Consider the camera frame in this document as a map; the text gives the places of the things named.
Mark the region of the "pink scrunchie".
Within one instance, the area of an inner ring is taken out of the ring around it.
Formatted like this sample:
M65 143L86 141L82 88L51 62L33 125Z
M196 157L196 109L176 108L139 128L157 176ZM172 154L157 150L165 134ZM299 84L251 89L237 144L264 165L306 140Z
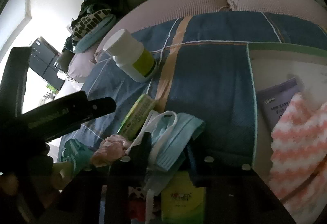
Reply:
M123 136L115 134L106 137L91 157L90 164L96 167L111 165L126 155L130 145L131 142Z

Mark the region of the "green small carton box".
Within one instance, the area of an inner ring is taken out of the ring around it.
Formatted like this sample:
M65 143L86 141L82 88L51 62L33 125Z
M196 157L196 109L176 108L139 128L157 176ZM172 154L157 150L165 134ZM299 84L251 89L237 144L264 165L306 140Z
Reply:
M142 94L134 103L123 119L117 134L129 141L133 141L145 123L150 111L155 107L156 101L147 94Z

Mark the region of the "light blue face mask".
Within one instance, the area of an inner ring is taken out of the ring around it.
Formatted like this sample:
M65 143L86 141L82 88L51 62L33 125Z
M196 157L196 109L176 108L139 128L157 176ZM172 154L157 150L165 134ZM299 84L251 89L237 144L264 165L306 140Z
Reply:
M157 196L168 185L183 162L182 152L190 139L195 140L204 130L205 122L187 113L150 111L139 135L128 148L141 143L146 132L151 137L151 151L148 157L148 176L144 190Z

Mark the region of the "pink white striped fuzzy cloth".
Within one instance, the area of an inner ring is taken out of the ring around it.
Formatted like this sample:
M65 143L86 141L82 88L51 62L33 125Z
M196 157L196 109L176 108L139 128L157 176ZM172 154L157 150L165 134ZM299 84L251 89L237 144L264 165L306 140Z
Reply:
M296 93L272 131L269 187L292 215L326 197L326 104L311 109Z

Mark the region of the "yellow green tissue pack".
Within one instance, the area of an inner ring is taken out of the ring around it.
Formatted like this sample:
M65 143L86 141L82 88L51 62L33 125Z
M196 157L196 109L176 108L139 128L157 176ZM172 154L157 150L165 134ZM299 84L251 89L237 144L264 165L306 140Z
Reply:
M187 172L178 172L161 192L163 223L202 224L205 217L204 187L195 187Z

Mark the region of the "teal plastic case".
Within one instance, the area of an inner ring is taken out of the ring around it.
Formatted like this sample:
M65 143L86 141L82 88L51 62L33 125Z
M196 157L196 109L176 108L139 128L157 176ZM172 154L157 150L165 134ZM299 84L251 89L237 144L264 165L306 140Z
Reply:
M76 176L89 165L93 154L94 152L88 146L77 139L70 139L65 142L61 161L70 163L72 165L72 176Z

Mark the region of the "dark cabinet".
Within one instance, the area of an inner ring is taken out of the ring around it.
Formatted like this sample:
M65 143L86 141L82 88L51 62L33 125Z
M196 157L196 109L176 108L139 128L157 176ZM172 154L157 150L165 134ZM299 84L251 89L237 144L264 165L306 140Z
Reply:
M37 38L31 48L29 67L59 91L64 83L58 78L59 70L54 65L59 58L59 52L42 37Z

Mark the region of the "black white patterned cushion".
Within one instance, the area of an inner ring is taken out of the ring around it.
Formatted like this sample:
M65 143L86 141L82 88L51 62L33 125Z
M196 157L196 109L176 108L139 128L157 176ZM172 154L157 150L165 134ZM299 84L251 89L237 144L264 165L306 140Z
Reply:
M72 25L72 45L76 46L87 33L95 29L103 21L111 21L115 18L110 8L101 9L94 13L88 13L87 15L76 20L76 23Z

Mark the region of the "white pill bottle green label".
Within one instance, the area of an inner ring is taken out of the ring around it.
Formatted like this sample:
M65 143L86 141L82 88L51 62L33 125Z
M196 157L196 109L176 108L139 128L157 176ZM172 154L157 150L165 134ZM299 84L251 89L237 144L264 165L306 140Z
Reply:
M105 51L126 75L136 82L146 82L157 70L157 61L128 30L120 29L104 44Z

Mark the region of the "blue plaid blanket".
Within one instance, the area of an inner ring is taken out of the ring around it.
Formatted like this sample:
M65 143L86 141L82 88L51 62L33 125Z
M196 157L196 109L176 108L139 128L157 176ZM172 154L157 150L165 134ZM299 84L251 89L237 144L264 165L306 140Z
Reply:
M283 43L326 49L326 26L260 12L216 12L178 18L137 31L160 63L152 80L132 80L107 53L83 85L90 100L111 97L116 111L62 137L97 147L114 134L142 94L158 111L184 112L205 122L209 154L230 163L251 163L256 141L254 82L249 43Z

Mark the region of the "dark clothes pile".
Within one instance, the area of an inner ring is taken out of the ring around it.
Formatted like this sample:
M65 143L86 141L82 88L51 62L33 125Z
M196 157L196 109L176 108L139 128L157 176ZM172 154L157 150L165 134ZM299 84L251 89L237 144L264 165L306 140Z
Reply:
M110 9L110 13L121 18L129 10L128 0L83 0L77 20L102 9Z

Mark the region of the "white green-rimmed tray box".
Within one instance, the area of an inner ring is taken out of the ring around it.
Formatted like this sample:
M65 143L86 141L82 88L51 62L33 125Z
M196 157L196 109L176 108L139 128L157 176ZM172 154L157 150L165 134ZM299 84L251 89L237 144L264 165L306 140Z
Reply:
M297 223L326 206L326 51L248 45L259 108L257 169Z

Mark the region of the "pink left seat cushion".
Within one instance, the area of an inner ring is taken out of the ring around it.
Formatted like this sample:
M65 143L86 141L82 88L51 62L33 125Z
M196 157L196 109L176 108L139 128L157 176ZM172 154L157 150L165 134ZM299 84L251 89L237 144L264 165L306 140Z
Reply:
M100 61L102 42L120 29L130 33L158 25L169 20L228 10L227 0L148 0L117 22L88 50L73 56L68 75L78 83L84 83L93 67Z

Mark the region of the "pink seat cushion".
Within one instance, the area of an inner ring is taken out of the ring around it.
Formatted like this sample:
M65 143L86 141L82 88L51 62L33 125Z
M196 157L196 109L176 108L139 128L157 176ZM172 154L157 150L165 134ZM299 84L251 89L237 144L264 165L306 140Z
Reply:
M232 11L267 12L326 27L326 9L315 0L227 0Z
M84 83L93 67L100 61L102 42L120 29L130 33L158 25L169 20L228 10L227 0L148 0L117 22L88 50L73 56L68 75L78 83Z

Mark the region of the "pink right seat cushion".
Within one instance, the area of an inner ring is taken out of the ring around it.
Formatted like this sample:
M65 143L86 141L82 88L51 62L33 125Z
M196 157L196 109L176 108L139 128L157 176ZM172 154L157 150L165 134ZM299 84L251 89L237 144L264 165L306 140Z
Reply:
M267 12L326 27L326 9L315 0L227 0L232 11Z

